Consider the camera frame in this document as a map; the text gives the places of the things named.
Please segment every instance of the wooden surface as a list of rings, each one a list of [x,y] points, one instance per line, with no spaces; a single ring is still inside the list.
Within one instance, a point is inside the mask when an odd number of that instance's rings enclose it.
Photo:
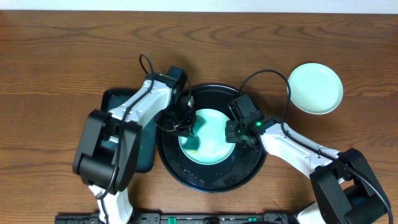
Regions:
[[[93,212],[72,173],[86,117],[110,88],[139,88],[141,52],[156,70],[187,69],[194,85],[238,87],[251,73],[319,62],[341,78],[330,114],[294,106],[288,123],[328,147],[362,151],[398,214],[398,16],[151,12],[0,12],[1,223],[52,223],[58,213]],[[280,116],[283,81],[272,74],[246,91]],[[309,180],[269,156],[255,178],[225,194],[178,183],[156,154],[129,186],[134,206],[163,212],[294,212],[314,200]]]

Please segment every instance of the white plate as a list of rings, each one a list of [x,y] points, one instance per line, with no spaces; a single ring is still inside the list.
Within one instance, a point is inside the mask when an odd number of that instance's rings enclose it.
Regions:
[[[204,122],[204,125],[197,130],[199,138],[199,148],[197,150],[187,150],[182,146],[187,142],[187,138],[178,137],[182,152],[193,162],[202,165],[213,165],[225,160],[235,148],[235,143],[225,141],[225,123],[229,118],[213,109],[202,109],[196,111],[197,119]]]
[[[292,102],[307,113],[329,113],[343,98],[343,84],[338,75],[319,63],[297,67],[289,77],[289,84]]]

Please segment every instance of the white background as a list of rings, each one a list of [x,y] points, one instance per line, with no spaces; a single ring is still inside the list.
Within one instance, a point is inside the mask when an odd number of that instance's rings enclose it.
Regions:
[[[398,0],[0,0],[0,9],[398,14]]]

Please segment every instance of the wood grain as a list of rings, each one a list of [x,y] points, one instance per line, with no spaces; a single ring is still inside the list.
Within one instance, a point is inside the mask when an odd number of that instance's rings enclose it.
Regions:
[[[398,213],[398,16],[169,12],[0,12],[1,223],[52,223],[96,202],[72,161],[88,113],[110,88],[139,88],[138,55],[156,70],[186,68],[194,85],[240,86],[265,68],[288,75],[319,62],[341,78],[332,113],[291,107],[288,123],[310,139],[362,151]],[[246,91],[280,116],[283,81],[272,74]],[[269,156],[255,178],[225,194],[179,184],[158,155],[129,186],[133,205],[163,212],[295,211],[312,202],[310,182]]]

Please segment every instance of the brown tabletop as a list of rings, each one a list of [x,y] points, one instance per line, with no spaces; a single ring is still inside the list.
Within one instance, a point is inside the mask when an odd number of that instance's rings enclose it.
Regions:
[[[176,12],[0,12],[0,223],[52,223],[58,213],[90,213],[96,201],[72,173],[88,113],[110,88],[139,88],[138,56],[157,71],[177,65],[193,85],[239,87],[250,74],[286,75],[323,63],[344,97],[326,115],[292,106],[287,122],[331,148],[359,149],[398,214],[398,16]],[[280,116],[282,79],[264,73],[246,91]],[[269,156],[243,187],[196,192],[177,182],[156,153],[129,186],[135,207],[164,213],[294,212],[314,201],[309,180]]]

